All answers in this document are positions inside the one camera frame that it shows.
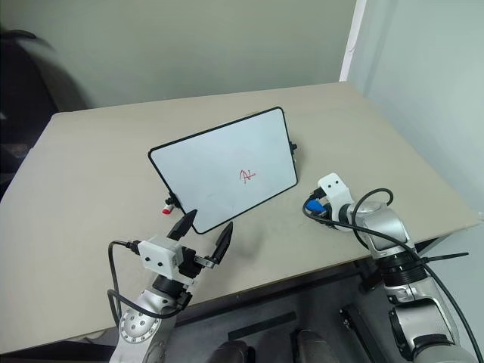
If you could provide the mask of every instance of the black cable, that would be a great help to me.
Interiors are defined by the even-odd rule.
[[[462,257],[462,256],[469,256],[469,253],[468,252],[452,253],[451,255],[444,255],[444,256],[421,257],[421,259],[425,263],[428,263],[432,261],[442,261],[443,259],[455,259],[456,257]]]
[[[119,285],[118,285],[118,277],[116,276],[116,267],[114,266],[114,258],[113,258],[113,247],[114,246],[124,246],[126,247],[128,245],[127,242],[124,242],[122,240],[114,240],[109,244],[109,247],[107,248],[107,257],[109,258],[109,267],[111,269],[111,276],[113,278],[113,285],[114,285],[114,290],[119,293]],[[118,321],[121,319],[121,302],[119,299],[116,299],[116,308],[114,305],[111,306],[111,313],[113,314],[113,317],[115,318],[114,321]]]
[[[133,301],[131,301],[127,297],[124,297],[120,293],[118,293],[114,290],[111,290],[111,289],[109,289],[107,291],[107,298],[109,299],[111,306],[114,306],[114,298],[116,298],[116,299],[121,300],[123,303],[125,303],[127,306],[129,306],[131,309],[134,309],[138,312],[141,312],[141,313],[143,313],[143,314],[145,314],[145,315],[147,315],[151,318],[155,318],[155,319],[171,318],[172,316],[177,315],[181,311],[181,309],[175,309],[172,312],[169,312],[168,314],[157,314],[155,312],[150,312],[149,310],[146,310],[146,309],[140,307],[140,305],[135,304]]]
[[[360,208],[360,206],[363,204],[363,202],[365,202],[370,196],[372,196],[373,194],[376,194],[376,193],[380,193],[380,192],[384,192],[384,193],[387,193],[388,196],[389,196],[389,199],[388,201],[386,202],[386,205],[389,206],[392,202],[393,202],[393,192],[390,190],[390,189],[387,189],[387,188],[378,188],[378,189],[374,189],[368,193],[366,193],[358,202],[357,204],[355,205],[355,208],[353,210],[353,213],[352,213],[352,216],[351,216],[351,224],[352,225],[356,225],[356,213],[358,212],[358,209]],[[358,240],[358,242],[363,246],[365,247],[366,249],[368,248],[367,244],[362,240],[362,238],[360,237],[360,235],[358,234],[358,232],[353,229],[353,234],[355,235],[356,239]]]
[[[391,193],[389,195],[390,195],[390,199],[389,199],[389,201],[387,203],[391,203],[392,200],[393,200],[393,194]],[[464,313],[462,312],[461,308],[459,307],[459,305],[455,301],[455,299],[452,296],[452,294],[450,293],[450,291],[447,289],[447,287],[444,285],[444,283],[437,276],[437,274],[424,261],[422,261],[422,258],[415,252],[415,250],[411,249],[409,246],[407,246],[407,244],[405,244],[405,243],[397,240],[396,238],[394,238],[392,236],[389,236],[388,234],[380,233],[378,231],[374,231],[374,230],[368,229],[368,228],[363,228],[363,227],[360,227],[360,226],[355,225],[355,224],[354,225],[353,224],[350,225],[348,223],[337,222],[337,221],[333,221],[331,219],[322,218],[322,217],[319,217],[319,216],[312,216],[310,213],[308,213],[306,211],[306,204],[311,199],[312,198],[309,198],[302,205],[302,212],[304,213],[305,216],[307,216],[307,217],[309,217],[311,219],[314,219],[315,221],[323,222],[323,223],[328,224],[328,225],[338,225],[340,227],[351,228],[353,231],[360,231],[360,232],[372,234],[373,236],[377,236],[377,237],[380,237],[380,238],[384,238],[386,240],[389,240],[390,242],[393,242],[394,244],[399,245],[401,248],[403,248],[404,250],[406,250],[407,252],[409,252],[411,254],[412,258],[415,261],[421,261],[423,267],[425,268],[425,270],[429,273],[430,276],[432,276],[432,278],[435,280],[435,282],[437,283],[437,285],[439,285],[439,287],[442,289],[442,291],[444,292],[444,294],[447,296],[447,298],[451,302],[452,306],[454,306],[454,309],[457,312],[457,314],[459,315],[459,318],[462,321],[462,325],[464,326],[464,328],[465,328],[465,330],[467,332],[467,335],[469,336],[470,342],[472,343],[472,347],[474,348],[474,352],[476,353],[476,357],[477,357],[478,362],[479,363],[484,363],[484,360],[482,359],[482,354],[481,354],[481,351],[479,349],[479,346],[477,345],[477,341],[476,341],[476,338],[474,336],[474,333],[473,333],[472,329],[470,328],[470,325],[467,322],[467,319],[465,318]]]

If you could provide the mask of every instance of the red marker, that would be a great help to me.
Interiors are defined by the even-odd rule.
[[[163,214],[170,214],[173,210],[174,205],[173,204],[166,204],[161,213]]]

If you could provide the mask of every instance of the blue connector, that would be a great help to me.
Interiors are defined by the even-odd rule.
[[[311,212],[317,213],[317,214],[322,214],[327,212],[326,208],[324,208],[321,203],[319,203],[316,199],[310,200],[306,204],[306,208],[310,210]]]

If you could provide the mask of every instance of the white wall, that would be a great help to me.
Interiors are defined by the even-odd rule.
[[[349,72],[349,81],[476,211],[484,211],[483,20],[483,1],[368,0]],[[433,268],[484,348],[484,225],[447,238],[430,255],[462,251],[471,256]]]
[[[355,0],[1,0],[63,110],[337,82]]]

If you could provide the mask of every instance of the red handwriting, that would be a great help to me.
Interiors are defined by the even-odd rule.
[[[242,178],[244,178],[244,184],[246,184],[247,180],[250,180],[253,176],[256,176],[256,173],[250,173],[250,170],[241,170],[239,174],[239,180],[242,180]]]

